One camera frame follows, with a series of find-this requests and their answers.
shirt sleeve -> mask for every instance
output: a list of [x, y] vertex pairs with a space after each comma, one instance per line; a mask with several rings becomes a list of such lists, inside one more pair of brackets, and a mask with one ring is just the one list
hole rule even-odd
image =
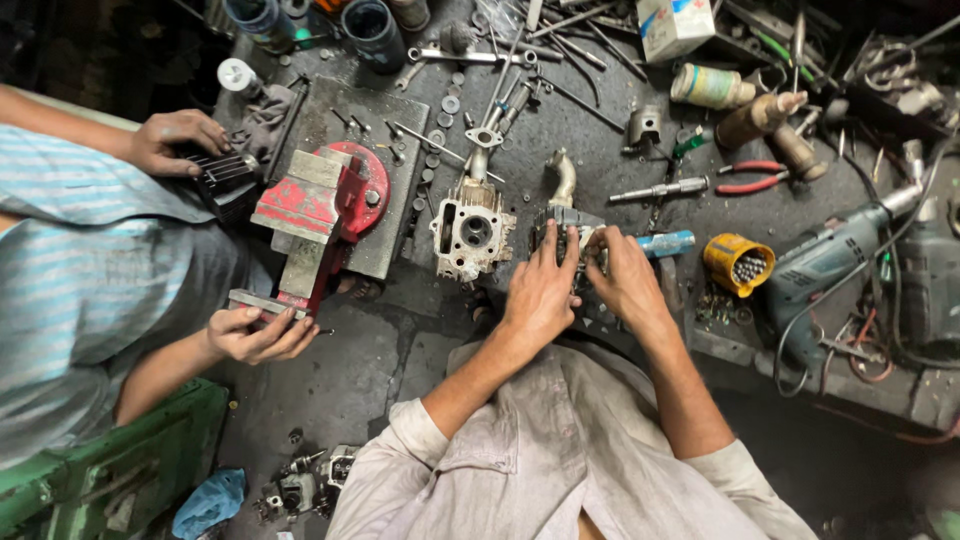
[[420, 493], [449, 444], [420, 399], [391, 407], [390, 426], [357, 453], [326, 538], [379, 537], [425, 499]]
[[739, 439], [712, 454], [683, 462], [730, 498], [771, 540], [817, 539], [797, 512], [777, 496]]

striped shirt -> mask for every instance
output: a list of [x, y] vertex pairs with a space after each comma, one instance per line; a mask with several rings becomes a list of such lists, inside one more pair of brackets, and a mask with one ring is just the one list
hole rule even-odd
[[136, 361], [270, 281], [182, 184], [0, 126], [0, 469], [112, 425]]

pliers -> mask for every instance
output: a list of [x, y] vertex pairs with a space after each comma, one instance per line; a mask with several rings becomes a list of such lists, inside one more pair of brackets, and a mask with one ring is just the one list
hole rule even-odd
[[776, 174], [751, 184], [718, 185], [716, 187], [716, 193], [718, 195], [746, 195], [749, 193], [757, 193], [758, 191], [762, 191], [767, 187], [777, 185], [779, 181], [790, 176], [790, 171], [786, 169], [786, 165], [783, 163], [764, 160], [741, 161], [740, 163], [727, 165], [726, 167], [718, 170], [717, 174], [738, 173], [744, 171], [760, 171]]

green machine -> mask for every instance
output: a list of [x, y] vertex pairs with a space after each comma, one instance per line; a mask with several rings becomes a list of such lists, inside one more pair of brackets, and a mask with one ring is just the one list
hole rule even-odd
[[0, 538], [130, 537], [209, 475], [226, 405], [194, 379], [129, 426], [0, 472]]

electric drill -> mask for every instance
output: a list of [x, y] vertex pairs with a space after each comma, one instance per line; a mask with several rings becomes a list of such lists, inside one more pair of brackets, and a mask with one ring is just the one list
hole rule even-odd
[[[773, 273], [761, 286], [779, 336], [814, 295], [872, 257], [879, 246], [879, 230], [914, 208], [922, 193], [922, 186], [911, 184], [879, 202], [830, 217], [819, 229], [797, 238], [797, 247], [777, 259]], [[784, 344], [786, 352], [809, 369], [818, 368], [827, 359], [811, 323], [810, 314], [805, 313], [793, 325]]]
[[935, 200], [897, 241], [897, 259], [905, 345], [937, 360], [960, 357], [960, 241], [940, 232]]

